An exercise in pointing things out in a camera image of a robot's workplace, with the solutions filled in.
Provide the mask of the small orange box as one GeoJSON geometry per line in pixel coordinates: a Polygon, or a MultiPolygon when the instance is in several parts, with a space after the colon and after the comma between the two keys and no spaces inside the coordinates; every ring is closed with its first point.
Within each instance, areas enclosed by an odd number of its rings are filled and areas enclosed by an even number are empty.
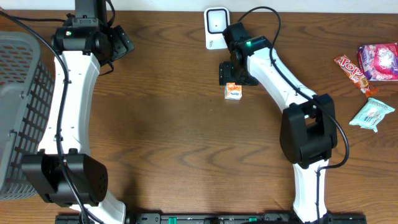
{"type": "Polygon", "coordinates": [[[235,83],[226,83],[224,88],[224,98],[226,100],[240,100],[243,95],[243,88],[241,85],[235,83]]]}

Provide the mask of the orange chocolate bar wrapper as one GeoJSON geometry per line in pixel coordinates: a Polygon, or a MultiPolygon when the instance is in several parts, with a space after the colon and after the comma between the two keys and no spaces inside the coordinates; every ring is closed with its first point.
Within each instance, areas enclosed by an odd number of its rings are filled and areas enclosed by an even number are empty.
{"type": "Polygon", "coordinates": [[[338,56],[335,63],[345,72],[351,82],[356,85],[367,97],[373,96],[379,90],[369,82],[364,73],[346,55],[338,56]]]}

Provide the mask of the teal wet wipes packet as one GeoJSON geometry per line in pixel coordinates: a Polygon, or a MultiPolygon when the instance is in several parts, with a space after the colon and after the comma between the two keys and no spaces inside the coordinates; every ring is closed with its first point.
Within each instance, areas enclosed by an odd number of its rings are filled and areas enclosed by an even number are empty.
{"type": "Polygon", "coordinates": [[[349,122],[349,125],[360,126],[363,129],[371,129],[377,133],[377,125],[384,119],[385,115],[394,111],[395,109],[393,107],[382,101],[375,98],[368,98],[368,102],[349,122]]]}

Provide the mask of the red purple pad packet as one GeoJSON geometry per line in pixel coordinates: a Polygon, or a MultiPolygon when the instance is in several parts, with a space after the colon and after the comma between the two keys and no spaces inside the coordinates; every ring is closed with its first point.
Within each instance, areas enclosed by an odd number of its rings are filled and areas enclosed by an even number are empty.
{"type": "Polygon", "coordinates": [[[359,68],[370,81],[397,81],[397,43],[360,46],[359,68]]]}

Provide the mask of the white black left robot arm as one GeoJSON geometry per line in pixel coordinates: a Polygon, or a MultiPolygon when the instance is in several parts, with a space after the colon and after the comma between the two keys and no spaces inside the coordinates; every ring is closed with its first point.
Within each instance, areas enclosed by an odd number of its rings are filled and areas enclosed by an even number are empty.
{"type": "Polygon", "coordinates": [[[75,15],[50,43],[55,86],[44,135],[22,171],[42,200],[79,211],[78,223],[134,223],[125,203],[108,189],[105,165],[91,157],[88,137],[93,90],[103,65],[134,50],[114,19],[110,1],[77,1],[75,15]]]}

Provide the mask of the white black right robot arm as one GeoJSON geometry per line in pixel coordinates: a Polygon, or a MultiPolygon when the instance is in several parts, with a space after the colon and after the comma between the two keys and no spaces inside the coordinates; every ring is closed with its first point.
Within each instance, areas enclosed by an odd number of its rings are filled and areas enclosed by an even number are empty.
{"type": "Polygon", "coordinates": [[[327,94],[317,95],[283,64],[264,37],[251,37],[242,22],[222,33],[231,54],[219,65],[219,83],[262,85],[282,113],[280,147],[294,168],[293,210],[299,222],[313,223],[326,215],[324,173],[336,147],[335,107],[327,94]]]}

